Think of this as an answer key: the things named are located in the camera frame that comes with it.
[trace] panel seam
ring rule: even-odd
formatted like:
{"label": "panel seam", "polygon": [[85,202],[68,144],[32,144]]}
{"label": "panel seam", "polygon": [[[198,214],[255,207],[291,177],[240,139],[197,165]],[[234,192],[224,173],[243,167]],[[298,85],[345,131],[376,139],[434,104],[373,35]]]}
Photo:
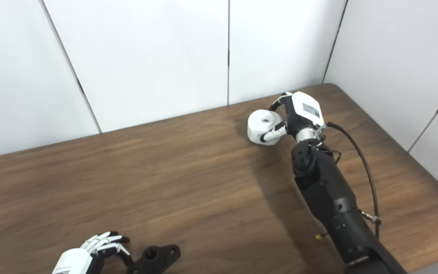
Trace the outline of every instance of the panel seam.
{"label": "panel seam", "polygon": [[229,40],[231,39],[231,0],[227,2],[227,105],[229,105],[229,64],[230,64],[230,50]]}
{"label": "panel seam", "polygon": [[435,111],[435,114],[432,116],[432,118],[430,119],[429,123],[425,126],[424,130],[422,130],[422,132],[420,133],[420,135],[417,137],[417,139],[415,139],[415,141],[413,142],[413,144],[410,146],[410,148],[407,150],[408,153],[410,153],[410,151],[412,151],[412,148],[415,146],[415,144],[417,144],[417,142],[419,141],[419,139],[422,137],[422,135],[424,135],[424,132],[428,129],[428,127],[430,126],[430,124],[432,123],[432,121],[435,119],[435,117],[438,114],[438,109]]}
{"label": "panel seam", "polygon": [[72,73],[72,76],[73,76],[75,82],[78,85],[78,88],[79,88],[80,93],[81,93],[81,95],[82,95],[82,97],[84,99],[84,102],[86,103],[87,108],[89,109],[90,116],[92,117],[92,120],[94,121],[94,124],[95,124],[97,130],[99,131],[99,133],[102,133],[101,127],[99,126],[99,123],[97,122],[97,118],[96,118],[96,116],[94,114],[94,111],[92,110],[92,107],[90,106],[89,100],[87,99],[87,96],[86,96],[86,94],[84,92],[84,89],[82,88],[82,85],[80,84],[80,80],[79,80],[79,78],[77,76],[77,73],[75,72],[74,67],[73,67],[73,64],[70,61],[70,58],[68,57],[67,51],[66,51],[66,49],[65,49],[65,47],[64,47],[64,45],[62,43],[62,39],[60,38],[60,35],[57,32],[57,29],[55,27],[54,21],[52,20],[52,17],[50,16],[50,13],[48,12],[47,5],[45,5],[44,0],[38,0],[38,1],[40,2],[40,5],[41,5],[41,7],[43,9],[43,13],[45,14],[45,17],[47,17],[48,23],[50,24],[50,28],[52,29],[52,31],[54,33],[54,36],[55,36],[55,38],[57,40],[57,43],[59,44],[59,47],[62,50],[62,54],[64,55],[64,58],[65,58],[65,60],[66,60],[66,62],[68,64],[68,67],[69,67],[69,69],[70,69],[70,71]]}
{"label": "panel seam", "polygon": [[327,66],[325,66],[324,76],[322,78],[322,83],[325,81],[325,75],[327,75],[327,69],[329,69],[330,59],[332,58],[332,53],[334,52],[334,47],[337,42],[337,37],[339,36],[339,30],[341,30],[342,21],[344,19],[344,14],[346,13],[346,7],[348,6],[349,0],[346,0],[346,4],[344,5],[344,10],[342,10],[341,20],[339,21],[339,26],[337,28],[336,37],[334,38],[334,43],[332,44],[332,49],[330,49],[329,60],[327,61]]}

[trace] cable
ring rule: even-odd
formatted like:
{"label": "cable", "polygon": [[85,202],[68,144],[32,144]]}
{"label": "cable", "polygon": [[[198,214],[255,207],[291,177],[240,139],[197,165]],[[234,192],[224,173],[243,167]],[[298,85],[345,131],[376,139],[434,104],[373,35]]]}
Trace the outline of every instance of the cable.
{"label": "cable", "polygon": [[337,150],[332,150],[332,152],[334,153],[337,153],[337,159],[336,159],[336,164],[337,163],[339,163],[339,160],[341,159],[341,155],[342,155],[342,153],[340,152],[340,151],[337,151]]}
{"label": "cable", "polygon": [[[354,148],[358,152],[358,155],[361,158],[363,165],[365,166],[365,170],[366,170],[366,173],[368,175],[368,179],[370,180],[371,192],[373,194],[374,215],[377,218],[379,218],[378,196],[376,195],[376,187],[374,185],[374,179],[373,179],[373,176],[371,175],[370,167],[368,166],[368,163],[366,161],[365,156],[363,155],[363,153],[361,152],[361,149],[359,148],[358,144],[356,144],[356,142],[351,137],[351,135],[349,135],[349,133],[346,132],[346,130],[344,130],[341,126],[334,124],[332,122],[328,122],[327,126],[332,127],[334,129],[337,129],[340,132],[342,132],[349,139],[349,141],[351,141],[352,145],[354,146]],[[375,234],[376,234],[376,238],[379,239],[379,222],[377,222],[375,224]]]}

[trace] table surface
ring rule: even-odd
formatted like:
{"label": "table surface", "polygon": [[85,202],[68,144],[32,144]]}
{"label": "table surface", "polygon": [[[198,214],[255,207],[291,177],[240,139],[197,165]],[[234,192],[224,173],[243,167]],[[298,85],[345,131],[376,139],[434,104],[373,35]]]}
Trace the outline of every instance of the table surface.
{"label": "table surface", "polygon": [[[338,87],[302,91],[362,148],[382,243],[409,272],[438,261],[438,182]],[[131,238],[134,258],[178,244],[167,273],[342,273],[294,185],[295,141],[266,147],[246,135],[249,114],[276,97],[0,156],[0,273],[51,273],[63,251],[108,230]],[[342,151],[339,167],[372,212],[351,144],[330,129],[326,143]],[[106,261],[103,274],[124,272],[118,258]]]}

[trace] black robotic arm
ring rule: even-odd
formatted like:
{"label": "black robotic arm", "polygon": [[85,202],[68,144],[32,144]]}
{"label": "black robotic arm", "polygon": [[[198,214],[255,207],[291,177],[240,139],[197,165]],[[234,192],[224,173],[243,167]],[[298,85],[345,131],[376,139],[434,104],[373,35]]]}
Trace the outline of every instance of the black robotic arm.
{"label": "black robotic arm", "polygon": [[378,226],[377,212],[371,216],[358,208],[333,151],[323,143],[321,132],[325,127],[342,128],[325,124],[318,102],[302,92],[282,94],[269,111],[274,112],[281,105],[286,109],[286,122],[276,119],[274,127],[255,138],[250,134],[257,133],[251,129],[254,117],[267,113],[253,113],[248,120],[248,136],[251,141],[264,144],[274,144],[286,134],[295,138],[297,145],[291,153],[295,182],[311,213],[327,230],[344,263],[349,264],[344,273],[406,274],[365,222],[368,218]]}

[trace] black mount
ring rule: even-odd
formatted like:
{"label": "black mount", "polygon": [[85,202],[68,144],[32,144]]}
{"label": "black mount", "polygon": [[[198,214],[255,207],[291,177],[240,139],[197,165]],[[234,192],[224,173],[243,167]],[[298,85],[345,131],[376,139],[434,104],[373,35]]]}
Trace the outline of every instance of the black mount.
{"label": "black mount", "polygon": [[131,265],[127,274],[162,274],[180,258],[177,245],[164,247],[150,246],[141,254],[141,258]]}

